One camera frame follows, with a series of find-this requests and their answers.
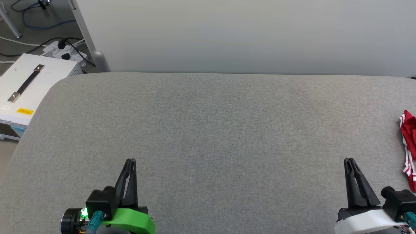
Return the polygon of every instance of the yellow label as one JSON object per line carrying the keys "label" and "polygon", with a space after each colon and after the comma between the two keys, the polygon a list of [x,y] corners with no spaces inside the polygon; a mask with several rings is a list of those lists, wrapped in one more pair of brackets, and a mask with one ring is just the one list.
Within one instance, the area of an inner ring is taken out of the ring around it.
{"label": "yellow label", "polygon": [[23,109],[23,108],[19,108],[17,110],[17,113],[22,113],[22,114],[25,114],[25,115],[32,115],[33,112],[34,112],[33,110],[28,110],[28,109]]}

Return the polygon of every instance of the teal connector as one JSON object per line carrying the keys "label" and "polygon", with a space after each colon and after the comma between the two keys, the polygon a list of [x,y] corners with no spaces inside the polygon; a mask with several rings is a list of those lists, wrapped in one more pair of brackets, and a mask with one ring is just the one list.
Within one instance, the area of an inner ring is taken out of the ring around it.
{"label": "teal connector", "polygon": [[95,211],[92,218],[89,220],[88,229],[97,230],[104,220],[104,213],[102,211]]}
{"label": "teal connector", "polygon": [[416,230],[416,214],[413,212],[406,212],[403,220],[412,228]]}

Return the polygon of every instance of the gray felt surface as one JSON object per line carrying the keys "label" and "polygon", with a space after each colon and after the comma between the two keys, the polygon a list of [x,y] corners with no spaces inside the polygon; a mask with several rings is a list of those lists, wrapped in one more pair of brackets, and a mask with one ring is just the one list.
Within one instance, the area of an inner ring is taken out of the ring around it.
{"label": "gray felt surface", "polygon": [[158,234],[333,233],[343,159],[408,189],[398,77],[101,73],[57,83],[0,186],[2,234],[59,233],[69,207],[138,162]]}

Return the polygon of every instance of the red and white cloth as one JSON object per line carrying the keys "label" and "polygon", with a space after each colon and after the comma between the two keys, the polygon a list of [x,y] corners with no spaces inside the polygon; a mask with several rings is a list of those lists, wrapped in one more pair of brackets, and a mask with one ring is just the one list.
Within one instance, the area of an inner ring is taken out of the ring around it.
{"label": "red and white cloth", "polygon": [[403,135],[404,150],[406,160],[403,172],[409,178],[409,186],[412,191],[416,191],[416,167],[413,160],[416,160],[416,117],[405,110],[400,117],[400,129]]}

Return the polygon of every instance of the white cable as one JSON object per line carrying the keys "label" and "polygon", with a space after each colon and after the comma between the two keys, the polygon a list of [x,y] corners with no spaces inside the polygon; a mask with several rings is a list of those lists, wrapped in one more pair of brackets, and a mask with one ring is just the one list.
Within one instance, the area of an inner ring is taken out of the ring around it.
{"label": "white cable", "polygon": [[85,39],[82,39],[82,40],[80,40],[80,41],[77,41],[77,42],[75,42],[73,45],[79,44],[79,43],[81,43],[81,42],[83,42],[83,41],[85,41]]}
{"label": "white cable", "polygon": [[19,43],[19,44],[22,44],[22,45],[40,46],[40,45],[36,45],[36,44],[27,44],[27,43],[23,43],[23,42],[15,41],[15,40],[8,39],[8,38],[4,38],[4,37],[0,37],[0,38],[1,38],[1,39],[3,39],[3,40],[6,40],[6,41],[16,42],[16,43]]}
{"label": "white cable", "polygon": [[6,12],[6,14],[7,14],[6,8],[4,8],[4,4],[2,2],[0,2],[0,4],[3,6],[4,12]]}

